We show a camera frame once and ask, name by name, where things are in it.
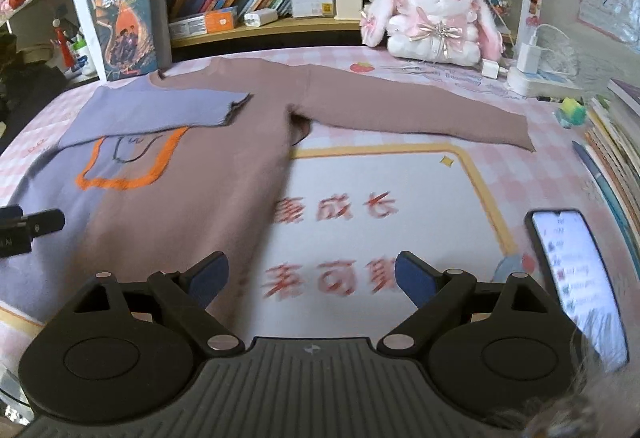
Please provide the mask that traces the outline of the black smartphone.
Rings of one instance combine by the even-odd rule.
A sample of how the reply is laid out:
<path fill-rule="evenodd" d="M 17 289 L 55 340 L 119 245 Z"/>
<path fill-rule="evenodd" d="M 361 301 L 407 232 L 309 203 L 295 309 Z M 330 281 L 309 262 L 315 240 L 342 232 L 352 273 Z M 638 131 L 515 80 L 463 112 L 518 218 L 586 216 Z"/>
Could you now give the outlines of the black smartphone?
<path fill-rule="evenodd" d="M 576 209 L 532 210 L 525 225 L 544 280 L 608 372 L 629 361 L 620 307 L 600 249 Z"/>

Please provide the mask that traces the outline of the pink checkered desk mat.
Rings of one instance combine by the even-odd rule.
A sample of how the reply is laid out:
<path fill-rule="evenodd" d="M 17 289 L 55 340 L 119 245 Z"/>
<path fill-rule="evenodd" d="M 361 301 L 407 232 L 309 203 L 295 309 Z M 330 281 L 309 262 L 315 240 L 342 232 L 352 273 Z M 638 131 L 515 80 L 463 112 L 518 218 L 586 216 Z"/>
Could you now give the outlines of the pink checkered desk mat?
<path fill-rule="evenodd" d="M 238 289 L 216 314 L 231 279 L 228 259 L 229 280 L 208 312 L 244 337 L 378 340 L 412 310 L 393 278 L 402 251 L 482 281 L 496 277 L 499 259 L 515 248 L 495 195 L 529 197 L 537 208 L 572 208 L 585 178 L 573 146 L 551 150 L 553 121 L 543 128 L 526 121 L 531 150 L 489 143 L 516 167 L 508 182 L 483 171 L 474 144 L 358 143 L 310 156 L 293 146 L 272 218 L 243 265 Z M 3 364 L 15 369 L 47 323 L 25 326 L 1 312 Z"/>

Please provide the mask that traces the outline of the red tassel ornament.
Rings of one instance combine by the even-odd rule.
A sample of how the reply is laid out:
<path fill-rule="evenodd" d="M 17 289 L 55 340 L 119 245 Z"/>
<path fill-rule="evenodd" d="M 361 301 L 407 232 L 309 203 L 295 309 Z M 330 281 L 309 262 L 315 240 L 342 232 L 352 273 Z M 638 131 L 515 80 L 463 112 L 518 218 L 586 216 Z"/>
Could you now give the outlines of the red tassel ornament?
<path fill-rule="evenodd" d="M 55 33 L 56 41 L 58 42 L 58 47 L 60 48 L 65 67 L 67 69 L 72 69 L 75 66 L 75 57 L 68 45 L 67 38 L 64 34 L 64 31 L 61 26 L 61 22 L 55 18 L 52 20 L 52 27 Z"/>

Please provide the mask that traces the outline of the white jar green lid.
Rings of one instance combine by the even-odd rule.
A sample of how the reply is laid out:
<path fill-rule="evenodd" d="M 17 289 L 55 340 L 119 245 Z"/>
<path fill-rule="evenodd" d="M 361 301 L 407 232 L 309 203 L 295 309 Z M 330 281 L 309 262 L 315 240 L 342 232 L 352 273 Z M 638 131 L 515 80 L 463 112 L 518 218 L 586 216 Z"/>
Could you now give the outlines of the white jar green lid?
<path fill-rule="evenodd" d="M 76 54 L 76 62 L 79 66 L 81 74 L 87 77 L 98 75 L 96 66 L 94 66 L 86 39 L 78 34 L 75 38 L 73 48 Z"/>

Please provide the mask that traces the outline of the purple and brown sweater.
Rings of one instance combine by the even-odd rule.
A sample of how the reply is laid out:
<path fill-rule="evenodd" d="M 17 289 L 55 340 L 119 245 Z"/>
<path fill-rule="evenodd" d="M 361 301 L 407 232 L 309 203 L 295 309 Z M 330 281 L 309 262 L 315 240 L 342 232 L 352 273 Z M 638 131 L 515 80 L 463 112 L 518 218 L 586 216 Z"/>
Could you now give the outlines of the purple and brown sweater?
<path fill-rule="evenodd" d="M 221 57 L 100 86 L 12 195 L 25 213 L 57 209 L 65 223 L 2 260 L 2 314 L 40 326 L 98 272 L 142 281 L 214 251 L 231 265 L 213 308 L 223 314 L 311 123 L 533 148 L 522 115 L 319 65 Z"/>

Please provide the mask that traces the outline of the cream pen holder box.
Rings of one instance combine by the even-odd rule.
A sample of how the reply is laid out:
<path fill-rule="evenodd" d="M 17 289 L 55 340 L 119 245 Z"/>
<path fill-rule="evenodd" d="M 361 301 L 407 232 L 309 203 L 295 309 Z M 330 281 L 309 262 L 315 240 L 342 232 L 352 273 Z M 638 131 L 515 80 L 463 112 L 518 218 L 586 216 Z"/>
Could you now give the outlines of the cream pen holder box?
<path fill-rule="evenodd" d="M 360 20 L 363 0 L 335 0 L 335 15 L 337 20 Z"/>

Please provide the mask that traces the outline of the stack of workbooks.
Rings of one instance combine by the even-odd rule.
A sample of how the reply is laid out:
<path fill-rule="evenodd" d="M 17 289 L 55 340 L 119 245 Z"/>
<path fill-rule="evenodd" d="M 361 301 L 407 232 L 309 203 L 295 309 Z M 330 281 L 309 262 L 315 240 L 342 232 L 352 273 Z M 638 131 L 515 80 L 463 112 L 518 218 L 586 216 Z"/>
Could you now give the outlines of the stack of workbooks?
<path fill-rule="evenodd" d="M 585 143 L 575 151 L 588 168 L 639 265 L 639 89 L 611 79 L 608 94 L 586 106 Z"/>

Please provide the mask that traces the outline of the Harry Potter book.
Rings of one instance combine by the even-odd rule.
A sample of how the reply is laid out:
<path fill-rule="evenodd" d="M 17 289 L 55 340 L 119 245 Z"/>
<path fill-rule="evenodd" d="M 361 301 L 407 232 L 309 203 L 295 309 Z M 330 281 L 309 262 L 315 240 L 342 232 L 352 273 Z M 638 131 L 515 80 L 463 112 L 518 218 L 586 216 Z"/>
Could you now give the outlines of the Harry Potter book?
<path fill-rule="evenodd" d="M 166 0 L 93 0 L 108 81 L 166 70 L 172 64 Z"/>

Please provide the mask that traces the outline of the white charger cube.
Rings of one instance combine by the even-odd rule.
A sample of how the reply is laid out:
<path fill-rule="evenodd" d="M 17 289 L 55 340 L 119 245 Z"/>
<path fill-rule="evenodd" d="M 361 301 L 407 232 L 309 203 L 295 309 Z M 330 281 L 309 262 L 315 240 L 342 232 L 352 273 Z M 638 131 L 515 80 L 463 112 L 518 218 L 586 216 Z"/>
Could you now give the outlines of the white charger cube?
<path fill-rule="evenodd" d="M 246 27 L 259 28 L 275 22 L 279 18 L 274 8 L 261 8 L 244 14 L 243 22 Z"/>

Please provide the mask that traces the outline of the wooden shelf board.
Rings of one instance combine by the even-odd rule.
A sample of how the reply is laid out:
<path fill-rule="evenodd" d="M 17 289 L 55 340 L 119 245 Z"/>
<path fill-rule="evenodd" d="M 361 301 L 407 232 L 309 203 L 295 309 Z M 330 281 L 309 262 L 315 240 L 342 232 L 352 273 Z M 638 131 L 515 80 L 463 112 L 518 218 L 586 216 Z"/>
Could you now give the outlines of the wooden shelf board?
<path fill-rule="evenodd" d="M 239 26 L 237 28 L 216 31 L 210 34 L 198 34 L 197 36 L 172 39 L 171 46 L 174 49 L 198 46 L 199 44 L 245 39 L 253 37 L 277 36 L 278 34 L 315 34 L 326 31 L 357 31 L 360 32 L 359 20 L 337 20 L 329 17 L 316 18 L 282 18 L 262 27 Z"/>

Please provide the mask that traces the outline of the orange white toothpaste box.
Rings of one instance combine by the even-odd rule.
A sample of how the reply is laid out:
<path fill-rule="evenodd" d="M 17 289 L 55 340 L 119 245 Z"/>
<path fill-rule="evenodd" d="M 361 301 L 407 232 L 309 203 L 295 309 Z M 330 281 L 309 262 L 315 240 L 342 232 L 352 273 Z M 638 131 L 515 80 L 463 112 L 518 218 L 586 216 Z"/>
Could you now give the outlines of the orange white toothpaste box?
<path fill-rule="evenodd" d="M 211 10 L 181 20 L 174 20 L 169 24 L 169 36 L 171 40 L 179 40 L 216 34 L 216 32 L 234 29 L 237 22 L 238 12 L 236 12 L 235 6 Z"/>

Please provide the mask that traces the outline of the pink white bunny plush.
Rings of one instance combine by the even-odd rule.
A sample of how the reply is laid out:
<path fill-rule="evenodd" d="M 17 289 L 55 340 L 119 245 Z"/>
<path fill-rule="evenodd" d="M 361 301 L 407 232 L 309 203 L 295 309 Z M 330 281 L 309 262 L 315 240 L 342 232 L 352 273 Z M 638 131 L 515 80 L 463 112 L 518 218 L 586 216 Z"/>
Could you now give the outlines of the pink white bunny plush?
<path fill-rule="evenodd" d="M 386 43 L 393 57 L 473 67 L 503 54 L 488 0 L 369 0 L 361 11 L 361 42 Z"/>

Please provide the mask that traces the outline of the white power strip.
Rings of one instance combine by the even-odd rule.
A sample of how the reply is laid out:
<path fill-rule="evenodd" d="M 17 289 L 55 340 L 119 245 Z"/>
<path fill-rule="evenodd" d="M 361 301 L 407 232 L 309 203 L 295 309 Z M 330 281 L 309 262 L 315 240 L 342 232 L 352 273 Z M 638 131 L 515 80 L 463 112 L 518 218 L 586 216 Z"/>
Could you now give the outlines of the white power strip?
<path fill-rule="evenodd" d="M 506 86 L 523 98 L 580 98 L 578 53 L 570 37 L 550 24 L 535 27 L 506 73 Z"/>

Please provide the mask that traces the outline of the green yellow eraser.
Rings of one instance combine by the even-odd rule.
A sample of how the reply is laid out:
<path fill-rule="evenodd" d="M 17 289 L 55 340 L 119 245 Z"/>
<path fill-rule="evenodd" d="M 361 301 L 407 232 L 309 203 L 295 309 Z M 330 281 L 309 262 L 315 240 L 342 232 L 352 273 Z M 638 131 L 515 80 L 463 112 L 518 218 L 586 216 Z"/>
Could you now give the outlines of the green yellow eraser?
<path fill-rule="evenodd" d="M 563 128 L 570 129 L 585 124 L 587 111 L 585 106 L 574 98 L 564 98 L 555 109 L 554 117 Z"/>

